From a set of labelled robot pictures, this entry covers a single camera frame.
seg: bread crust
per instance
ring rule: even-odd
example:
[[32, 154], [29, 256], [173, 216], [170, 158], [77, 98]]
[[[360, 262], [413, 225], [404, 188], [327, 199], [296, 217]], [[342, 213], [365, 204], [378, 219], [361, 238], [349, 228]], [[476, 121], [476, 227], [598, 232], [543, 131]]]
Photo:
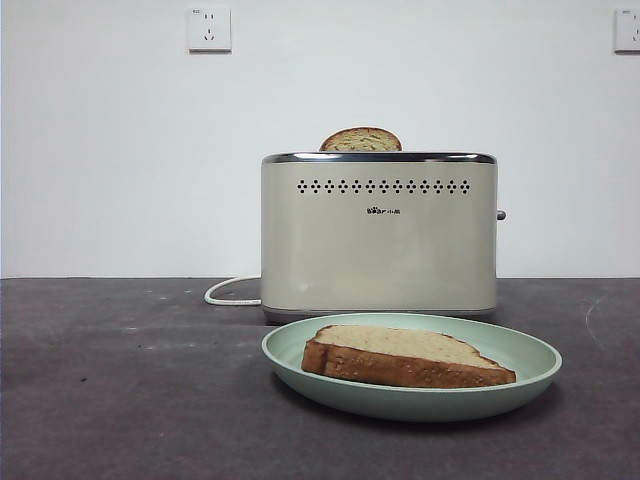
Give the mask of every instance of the bread crust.
[[327, 138], [322, 145], [320, 146], [320, 151], [328, 151], [334, 150], [332, 147], [334, 144], [338, 143], [342, 137], [345, 137], [348, 134], [356, 134], [356, 135], [383, 135], [393, 144], [393, 148], [388, 151], [402, 151], [402, 145], [400, 144], [400, 139], [396, 137], [393, 133], [383, 128], [378, 127], [353, 127], [346, 128], [344, 130], [340, 130], [339, 132], [334, 133], [329, 138]]
[[369, 352], [318, 342], [314, 337], [307, 341], [302, 369], [333, 378], [397, 387], [489, 387], [516, 381], [513, 371], [485, 360], [497, 368]]

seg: countertop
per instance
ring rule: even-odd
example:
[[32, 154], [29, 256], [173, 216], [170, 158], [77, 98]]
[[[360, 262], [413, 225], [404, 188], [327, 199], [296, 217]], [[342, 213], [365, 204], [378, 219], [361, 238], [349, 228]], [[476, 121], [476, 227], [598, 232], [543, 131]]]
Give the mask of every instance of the countertop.
[[260, 349], [275, 327], [205, 304], [215, 281], [3, 280], [2, 478], [640, 478], [640, 279], [499, 280], [490, 323], [563, 367], [525, 407], [447, 424], [293, 392]]

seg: power cord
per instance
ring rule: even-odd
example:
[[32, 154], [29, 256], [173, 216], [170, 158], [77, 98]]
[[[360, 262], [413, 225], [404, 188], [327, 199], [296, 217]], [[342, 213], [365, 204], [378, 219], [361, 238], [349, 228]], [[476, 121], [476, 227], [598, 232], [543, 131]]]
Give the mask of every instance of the power cord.
[[230, 285], [232, 283], [244, 282], [245, 280], [256, 280], [259, 278], [260, 275], [249, 275], [246, 277], [230, 278], [229, 280], [220, 282], [204, 292], [204, 301], [211, 305], [260, 305], [262, 301], [259, 298], [254, 300], [221, 300], [219, 298], [213, 298], [211, 296], [211, 294], [216, 290], [219, 290], [222, 287], [226, 287], [227, 285]]

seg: bread slice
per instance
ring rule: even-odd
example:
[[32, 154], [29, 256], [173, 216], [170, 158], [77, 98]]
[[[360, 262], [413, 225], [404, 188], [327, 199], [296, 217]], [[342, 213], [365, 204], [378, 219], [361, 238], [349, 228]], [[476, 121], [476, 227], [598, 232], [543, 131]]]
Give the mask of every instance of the bread slice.
[[327, 138], [320, 151], [401, 151], [400, 140], [393, 133], [374, 127], [348, 128]]
[[516, 381], [514, 372], [449, 335], [364, 325], [318, 330], [307, 341], [302, 369], [399, 387], [486, 387]]

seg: electrical socket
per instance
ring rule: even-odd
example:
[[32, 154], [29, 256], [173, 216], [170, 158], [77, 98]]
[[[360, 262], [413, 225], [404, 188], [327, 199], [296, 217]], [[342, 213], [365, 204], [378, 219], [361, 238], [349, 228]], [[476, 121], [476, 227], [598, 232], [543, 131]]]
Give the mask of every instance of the electrical socket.
[[616, 10], [616, 53], [640, 53], [640, 9]]
[[224, 6], [189, 10], [189, 51], [231, 51], [231, 9]]

